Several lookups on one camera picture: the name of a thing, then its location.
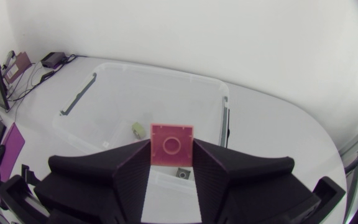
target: white table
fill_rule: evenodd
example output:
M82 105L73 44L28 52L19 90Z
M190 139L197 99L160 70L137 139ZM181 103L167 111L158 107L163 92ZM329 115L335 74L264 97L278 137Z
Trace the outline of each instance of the white table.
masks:
M56 137L52 127L53 116L67 102L67 97L62 96L72 94L96 66L108 61L78 58L25 98L16 121L25 145L11 176L20 174L21 164L26 164L39 179L43 179L50 172L47 164L50 156L83 155L83 152ZM45 72L43 68L40 69L34 76L34 83ZM25 88L29 73L26 72L18 90ZM228 148L261 157L290 156L295 160L293 174L310 190L323 176L330 177L346 190L346 177L337 149L315 119L286 101L240 86L227 85L230 90L231 130ZM15 119L16 107L8 114L0 108L8 127ZM346 195L324 223L342 223L345 207ZM2 213L9 221L17 220L9 211Z

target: circle hole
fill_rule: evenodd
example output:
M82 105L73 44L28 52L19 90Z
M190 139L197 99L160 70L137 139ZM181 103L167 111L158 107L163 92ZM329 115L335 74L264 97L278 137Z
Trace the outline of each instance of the circle hole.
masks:
M169 155L175 155L180 151L180 141L175 137L166 138L163 143L164 151Z

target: plastic storage box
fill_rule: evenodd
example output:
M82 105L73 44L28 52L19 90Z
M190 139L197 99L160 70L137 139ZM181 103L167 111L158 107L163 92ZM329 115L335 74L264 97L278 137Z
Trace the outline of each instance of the plastic storage box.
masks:
M194 138L226 144L229 89L220 80L125 62L97 66L53 119L59 137L87 154L138 141L138 122L194 126Z

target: small green object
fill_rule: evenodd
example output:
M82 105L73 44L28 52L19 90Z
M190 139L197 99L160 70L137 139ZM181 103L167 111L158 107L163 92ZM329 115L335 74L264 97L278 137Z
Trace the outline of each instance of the small green object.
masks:
M137 139L142 139L144 137L146 137L146 131L145 129L142 127L142 125L140 125L138 122L135 122L133 125L132 125L132 131L134 132L135 134L135 137Z

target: pink square block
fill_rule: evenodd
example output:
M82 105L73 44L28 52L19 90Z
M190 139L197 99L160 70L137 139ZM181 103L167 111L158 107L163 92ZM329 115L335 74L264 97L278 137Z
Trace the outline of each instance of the pink square block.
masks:
M191 167L193 165L193 127L151 124L151 164Z

